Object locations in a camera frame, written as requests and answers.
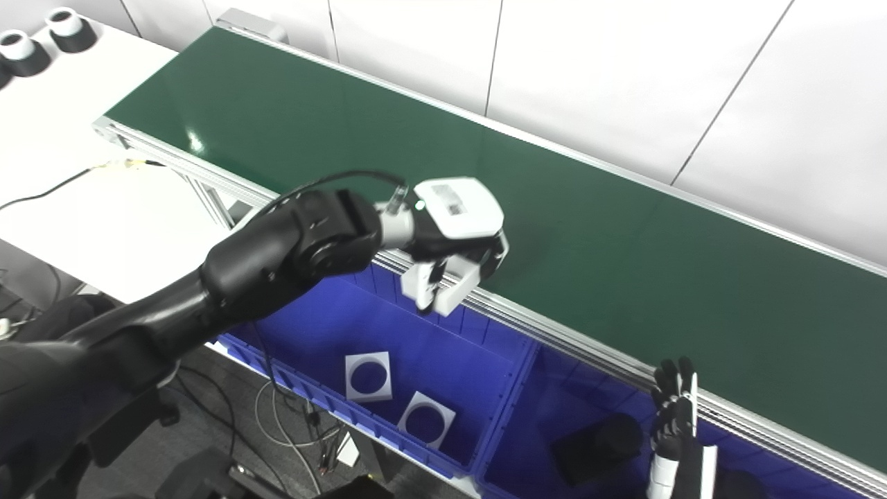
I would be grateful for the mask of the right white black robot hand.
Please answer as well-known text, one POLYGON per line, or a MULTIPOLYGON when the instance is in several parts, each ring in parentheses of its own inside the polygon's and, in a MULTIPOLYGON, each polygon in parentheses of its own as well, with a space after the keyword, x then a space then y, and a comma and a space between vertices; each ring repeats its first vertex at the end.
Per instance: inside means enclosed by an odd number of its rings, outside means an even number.
POLYGON ((656 415, 646 498, 712 498, 718 446, 698 439, 698 373, 690 358, 666 359, 653 373, 656 415))

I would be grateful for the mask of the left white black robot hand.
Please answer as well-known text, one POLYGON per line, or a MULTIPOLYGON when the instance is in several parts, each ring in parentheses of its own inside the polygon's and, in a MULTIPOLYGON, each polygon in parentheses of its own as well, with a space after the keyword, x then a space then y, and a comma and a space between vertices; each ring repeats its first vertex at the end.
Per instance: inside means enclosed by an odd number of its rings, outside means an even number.
POLYGON ((500 203, 474 177, 416 184, 396 214, 384 216, 383 233, 385 247, 412 260, 401 285, 421 315, 452 313, 509 252, 500 203))

